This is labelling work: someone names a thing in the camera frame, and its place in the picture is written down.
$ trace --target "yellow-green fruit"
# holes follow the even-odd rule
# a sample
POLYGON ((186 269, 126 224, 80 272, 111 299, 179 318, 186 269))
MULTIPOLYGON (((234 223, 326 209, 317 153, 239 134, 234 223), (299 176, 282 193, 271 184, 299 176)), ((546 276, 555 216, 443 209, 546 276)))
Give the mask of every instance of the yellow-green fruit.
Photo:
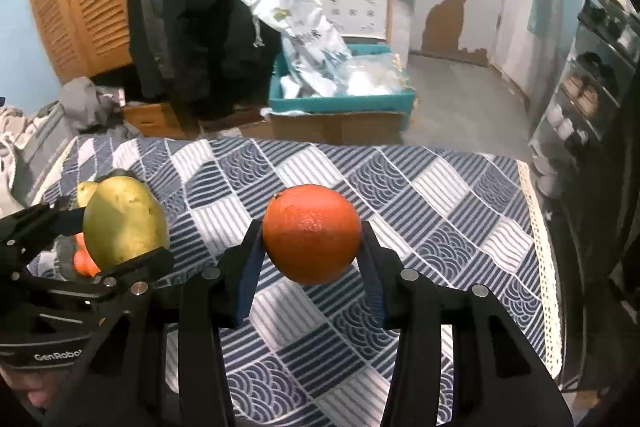
POLYGON ((104 270, 159 247, 169 248, 162 207, 139 181, 114 176, 98 185, 84 210, 84 243, 104 270))
POLYGON ((78 207, 84 208, 89 203, 91 196, 94 195, 95 189, 98 188, 96 182, 82 182, 76 188, 76 195, 78 200, 78 207))

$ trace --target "silver screw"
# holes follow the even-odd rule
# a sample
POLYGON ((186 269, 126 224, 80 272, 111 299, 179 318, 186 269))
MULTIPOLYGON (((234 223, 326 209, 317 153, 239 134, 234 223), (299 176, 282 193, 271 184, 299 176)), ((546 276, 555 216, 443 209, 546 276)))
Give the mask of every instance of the silver screw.
POLYGON ((202 276, 207 281, 217 279, 218 277, 220 277, 221 273, 222 272, 220 271, 220 268, 217 268, 215 266, 207 266, 204 270, 202 270, 202 276))
POLYGON ((483 284, 474 284, 471 286, 471 291, 476 297, 486 297, 489 295, 489 290, 483 284))
POLYGON ((417 281, 419 275, 416 270, 405 268, 400 272, 400 277, 402 277, 405 281, 417 281))
POLYGON ((144 281, 134 282, 131 286, 131 293, 133 295, 142 295, 149 289, 149 285, 144 281))

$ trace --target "tangerine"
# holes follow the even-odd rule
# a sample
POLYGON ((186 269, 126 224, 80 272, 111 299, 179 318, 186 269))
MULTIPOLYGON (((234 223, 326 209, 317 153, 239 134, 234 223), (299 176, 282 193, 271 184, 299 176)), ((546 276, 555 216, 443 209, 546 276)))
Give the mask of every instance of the tangerine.
POLYGON ((356 209, 321 185, 298 185, 276 194, 262 222, 262 240, 273 264, 299 284, 340 277, 362 240, 356 209))

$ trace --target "brown stain on door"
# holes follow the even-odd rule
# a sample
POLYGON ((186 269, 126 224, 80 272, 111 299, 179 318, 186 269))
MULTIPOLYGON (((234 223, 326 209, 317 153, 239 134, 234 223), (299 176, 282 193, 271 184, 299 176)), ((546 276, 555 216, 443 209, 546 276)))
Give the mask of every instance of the brown stain on door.
POLYGON ((470 52, 460 49, 460 35, 465 24, 466 0, 444 0, 436 4, 427 15, 422 33, 422 52, 438 58, 450 58, 487 66, 486 49, 470 52))

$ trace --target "gray floor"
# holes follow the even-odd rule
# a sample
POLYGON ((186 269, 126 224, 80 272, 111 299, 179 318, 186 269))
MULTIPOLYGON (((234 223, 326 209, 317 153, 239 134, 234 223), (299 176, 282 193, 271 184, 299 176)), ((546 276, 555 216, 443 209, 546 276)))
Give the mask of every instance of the gray floor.
POLYGON ((420 100, 404 142, 529 160, 524 104, 493 68, 410 55, 420 100))

